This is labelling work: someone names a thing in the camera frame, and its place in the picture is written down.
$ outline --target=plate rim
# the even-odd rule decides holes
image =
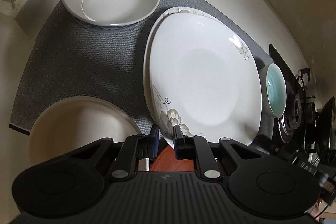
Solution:
[[[237,37],[239,37],[233,30],[231,30],[230,28],[228,28],[230,31],[232,31]],[[257,66],[256,66],[256,63],[255,63],[255,60],[254,60],[254,57],[253,57],[253,55],[252,55],[252,53],[251,53],[251,51],[250,51],[250,49],[249,49],[249,47],[248,47],[248,45],[246,45],[246,43],[244,42],[244,40],[243,39],[241,39],[241,37],[239,37],[239,39],[244,43],[244,46],[247,48],[247,50],[248,50],[248,52],[250,52],[250,55],[252,56],[252,59],[253,59],[253,64],[254,64],[254,68],[255,68],[255,72],[256,72],[256,75],[258,75],[258,82],[256,82],[256,84],[258,85],[258,91],[259,91],[259,97],[260,97],[260,100],[259,100],[259,109],[260,109],[260,111],[258,111],[258,130],[257,130],[257,133],[256,133],[256,136],[257,136],[257,134],[258,134],[258,131],[259,131],[259,128],[260,128],[260,124],[261,124],[261,115],[262,115],[262,93],[261,93],[261,84],[260,84],[260,78],[259,78],[259,74],[258,74],[258,68],[257,68]],[[150,79],[150,87],[152,86],[152,79],[151,79],[151,77],[149,76],[149,79]],[[152,102],[154,101],[153,100],[153,92],[152,92],[152,89],[150,90],[150,92],[151,92],[151,100],[152,100]],[[162,134],[162,136],[165,138],[165,140],[167,141],[167,143],[172,147],[172,148],[174,148],[174,144],[173,144],[173,140],[172,140],[172,138],[169,138],[169,137],[167,137],[166,136],[166,134]]]
[[[145,96],[145,101],[146,101],[147,108],[149,110],[150,115],[152,116],[153,120],[156,123],[157,123],[157,119],[156,119],[155,113],[153,112],[154,109],[153,109],[153,104],[152,104],[152,89],[150,88],[150,77],[149,77],[149,65],[150,65],[151,47],[152,47],[154,36],[155,36],[155,33],[156,33],[157,29],[159,28],[159,26],[161,25],[161,23],[166,18],[166,17],[163,17],[163,16],[165,14],[167,14],[167,17],[168,17],[169,15],[180,13],[181,10],[192,11],[192,13],[195,13],[195,14],[198,14],[198,15],[202,15],[202,16],[211,18],[213,20],[216,20],[216,21],[220,22],[224,26],[226,26],[223,22],[221,22],[219,19],[215,18],[214,16],[212,16],[212,15],[210,15],[210,14],[208,14],[208,13],[202,11],[202,10],[198,10],[196,8],[187,7],[187,6],[174,6],[174,7],[171,7],[169,9],[167,9],[166,11],[164,11],[157,18],[157,20],[154,22],[154,25],[152,26],[151,31],[150,31],[150,33],[148,35],[148,38],[147,38],[146,47],[145,47],[145,53],[144,53],[144,57],[143,57],[142,83],[143,83],[143,93],[144,93],[144,96]],[[166,140],[166,142],[172,148],[174,148],[174,145],[170,144],[170,140],[168,138],[166,138],[163,134],[162,134],[162,136],[164,137],[164,139]]]

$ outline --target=gray mat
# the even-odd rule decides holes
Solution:
[[[114,33],[81,27],[59,2],[36,39],[17,90],[10,127],[29,134],[48,106],[82,95],[117,105],[142,133],[149,133],[153,119],[143,93],[144,50],[155,20],[174,6],[193,7],[225,23],[248,45],[258,69],[273,63],[251,37],[205,0],[160,0],[150,17]],[[259,132],[271,137],[272,131],[273,119],[262,116]]]

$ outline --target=white oval plate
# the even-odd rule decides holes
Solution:
[[[153,120],[156,123],[158,123],[158,121],[157,121],[158,119],[157,119],[157,117],[155,117],[155,111],[154,111],[153,103],[152,103],[151,86],[150,86],[150,80],[149,80],[149,59],[150,59],[150,54],[149,53],[151,52],[153,39],[154,39],[155,33],[156,33],[159,25],[161,24],[161,22],[165,18],[167,18],[167,16],[170,16],[170,15],[175,14],[175,13],[197,14],[197,15],[208,17],[208,18],[212,18],[212,19],[220,22],[217,18],[213,17],[212,15],[207,14],[206,12],[203,12],[201,10],[197,10],[197,9],[194,9],[194,8],[191,8],[191,7],[185,7],[185,6],[176,6],[176,7],[169,8],[162,15],[160,15],[159,18],[155,21],[155,23],[154,23],[154,25],[151,29],[151,32],[149,33],[148,39],[147,39],[145,55],[144,55],[144,59],[143,59],[143,90],[144,90],[145,100],[146,100],[148,110],[149,110]]]
[[[261,87],[254,59],[241,38],[208,17],[177,13],[154,36],[150,86],[160,130],[173,147],[183,133],[249,145],[261,118]]]
[[[29,160],[36,165],[104,137],[123,142],[138,133],[138,126],[117,106],[94,97],[70,97],[52,104],[35,121]],[[149,170],[149,159],[139,161],[139,170]]]

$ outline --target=screw head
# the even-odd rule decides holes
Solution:
[[[128,176],[128,172],[125,170],[115,170],[111,175],[116,179],[123,179]]]
[[[208,179],[216,179],[219,178],[221,175],[220,172],[217,170],[207,170],[204,172],[204,176],[207,177]]]
[[[167,180],[167,179],[169,179],[169,178],[170,178],[170,175],[168,175],[168,174],[165,174],[165,175],[161,176],[161,178],[163,178],[163,179]]]

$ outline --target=flower design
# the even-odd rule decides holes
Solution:
[[[174,126],[177,125],[180,126],[183,135],[190,134],[189,128],[185,124],[181,123],[182,119],[179,113],[173,108],[169,109],[167,113],[162,111],[160,115],[160,120],[164,129],[166,130],[166,133],[170,134],[171,136],[173,136]]]
[[[240,42],[236,35],[234,35],[233,38],[229,38],[229,40],[238,49],[239,53],[244,55],[245,60],[250,60],[250,57],[247,56],[248,49],[246,45],[244,45],[243,42]]]
[[[173,10],[172,12],[167,12],[167,14],[163,14],[162,18],[165,19],[167,16],[170,16],[170,15],[176,14],[176,13],[189,13],[189,11],[186,10],[186,9],[180,10],[179,8],[177,8],[176,10]]]

